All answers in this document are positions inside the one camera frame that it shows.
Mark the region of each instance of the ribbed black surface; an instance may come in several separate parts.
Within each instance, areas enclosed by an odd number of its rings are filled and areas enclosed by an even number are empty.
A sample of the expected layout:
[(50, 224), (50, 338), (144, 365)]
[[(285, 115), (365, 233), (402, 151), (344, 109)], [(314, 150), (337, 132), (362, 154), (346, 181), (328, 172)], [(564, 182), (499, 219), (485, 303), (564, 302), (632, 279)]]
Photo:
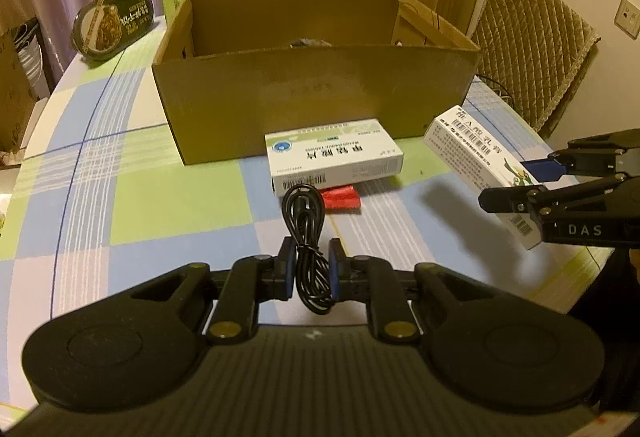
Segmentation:
[(98, 415), (41, 405), (9, 436), (564, 437), (592, 418), (585, 407), (517, 416), (472, 404), (414, 348), (376, 341), (366, 327), (263, 326), (252, 341), (214, 347), (152, 404)]

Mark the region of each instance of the blue line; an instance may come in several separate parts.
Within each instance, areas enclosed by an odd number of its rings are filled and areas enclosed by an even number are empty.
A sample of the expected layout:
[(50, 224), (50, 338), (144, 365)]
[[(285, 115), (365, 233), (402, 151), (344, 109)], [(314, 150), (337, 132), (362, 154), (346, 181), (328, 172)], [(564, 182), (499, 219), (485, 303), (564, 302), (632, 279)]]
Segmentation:
[(57, 152), (58, 150), (64, 150), (65, 148), (71, 148), (72, 146), (78, 146), (79, 144), (87, 143), (88, 141), (103, 140), (104, 138), (112, 138), (113, 136), (119, 136), (120, 134), (126, 134), (127, 132), (137, 132), (139, 130), (146, 130), (147, 128), (164, 127), (164, 125), (168, 125), (168, 123), (158, 123), (157, 125), (146, 125), (146, 127), (129, 128), (129, 130), (122, 130), (120, 132), (113, 132), (111, 134), (105, 134), (104, 136), (97, 136), (96, 138), (89, 138), (88, 140), (78, 141), (77, 143), (65, 144), (65, 146), (59, 146), (58, 148), (52, 148), (51, 150), (47, 150), (46, 152), (42, 152), (41, 154), (34, 154), (34, 156), (25, 157), (23, 160), (27, 161), (27, 160), (30, 160), (30, 159), (34, 159), (36, 157), (46, 156), (47, 154), (53, 154), (54, 152)]
[(69, 188), (66, 191), (65, 206), (62, 208), (62, 218), (60, 219), (60, 231), (58, 233), (58, 243), (56, 245), (56, 255), (55, 255), (54, 260), (53, 260), (53, 280), (51, 281), (51, 303), (50, 303), (50, 308), (49, 308), (49, 318), (50, 319), (53, 319), (53, 298), (54, 298), (54, 293), (55, 293), (55, 289), (56, 289), (56, 270), (58, 268), (58, 253), (60, 251), (60, 242), (62, 240), (62, 226), (65, 224), (66, 207), (69, 204), (69, 197), (71, 195), (71, 188), (72, 188), (72, 186), (74, 184), (74, 177), (76, 176), (76, 170), (78, 169), (78, 162), (80, 161), (80, 155), (82, 154), (82, 147), (84, 146), (84, 140), (86, 138), (87, 133), (89, 132), (89, 127), (91, 126), (91, 122), (92, 122), (92, 120), (94, 118), (95, 111), (98, 110), (98, 105), (100, 104), (100, 101), (101, 101), (102, 97), (104, 96), (104, 92), (107, 90), (107, 87), (109, 86), (109, 83), (111, 81), (111, 78), (113, 77), (113, 74), (114, 74), (116, 68), (120, 64), (120, 60), (122, 60), (122, 56), (118, 60), (118, 63), (116, 63), (114, 65), (113, 71), (111, 71), (109, 79), (104, 84), (104, 88), (102, 89), (102, 92), (100, 93), (100, 96), (98, 97), (97, 101), (95, 102), (94, 111), (91, 113), (91, 117), (89, 117), (89, 121), (86, 124), (86, 130), (84, 131), (84, 136), (82, 137), (82, 141), (80, 143), (80, 148), (78, 149), (78, 156), (76, 157), (76, 163), (74, 164), (73, 172), (71, 172), (71, 179), (69, 181)]
[[(482, 110), (480, 110), (478, 107), (476, 107), (474, 105), (474, 103), (467, 99), (469, 105), (471, 105), (472, 107), (474, 107), (474, 109), (476, 109), (476, 111), (478, 112), (478, 114), (480, 114), (484, 119), (486, 119), (492, 127), (495, 128), (495, 130), (497, 130), (498, 132), (502, 133), (502, 131), (500, 130), (500, 128), (496, 127), (496, 125), (494, 124), (494, 122), (492, 122), (485, 114), (484, 112), (482, 112)], [(509, 145), (511, 145), (511, 147), (516, 151), (516, 153), (520, 156), (520, 160), (524, 160), (524, 156), (520, 153), (520, 151), (515, 147), (515, 145), (513, 143), (511, 143), (511, 141), (509, 140), (509, 138), (507, 136), (505, 136), (504, 134), (502, 135), (504, 140), (509, 143)]]

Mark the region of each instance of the screw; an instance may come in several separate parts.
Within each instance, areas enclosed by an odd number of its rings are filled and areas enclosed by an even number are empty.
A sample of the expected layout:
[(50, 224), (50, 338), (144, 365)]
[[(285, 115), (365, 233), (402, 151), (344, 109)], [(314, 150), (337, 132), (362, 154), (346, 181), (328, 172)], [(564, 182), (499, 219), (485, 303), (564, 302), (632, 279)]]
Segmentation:
[(242, 332), (242, 327), (236, 322), (217, 322), (209, 327), (209, 334), (216, 338), (234, 338)]
[(385, 325), (385, 333), (392, 338), (398, 338), (399, 340), (403, 338), (410, 338), (417, 330), (418, 327), (416, 327), (414, 323), (401, 320), (389, 322)]

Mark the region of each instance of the red packet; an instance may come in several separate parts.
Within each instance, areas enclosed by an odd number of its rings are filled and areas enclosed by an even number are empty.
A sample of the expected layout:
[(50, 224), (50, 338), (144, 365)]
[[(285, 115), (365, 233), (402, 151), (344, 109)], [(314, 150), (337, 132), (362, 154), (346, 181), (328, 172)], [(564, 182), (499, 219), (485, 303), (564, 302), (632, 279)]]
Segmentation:
[(326, 210), (353, 210), (360, 208), (360, 196), (352, 185), (321, 190)]

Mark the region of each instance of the quilted chair cover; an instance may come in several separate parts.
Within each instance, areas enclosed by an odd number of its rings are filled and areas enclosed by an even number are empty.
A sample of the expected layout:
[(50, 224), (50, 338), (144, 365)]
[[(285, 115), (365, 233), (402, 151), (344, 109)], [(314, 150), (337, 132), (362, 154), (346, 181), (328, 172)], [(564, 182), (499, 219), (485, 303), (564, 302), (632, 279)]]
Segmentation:
[(562, 0), (485, 0), (471, 39), (478, 74), (543, 138), (556, 128), (584, 76), (598, 33)]

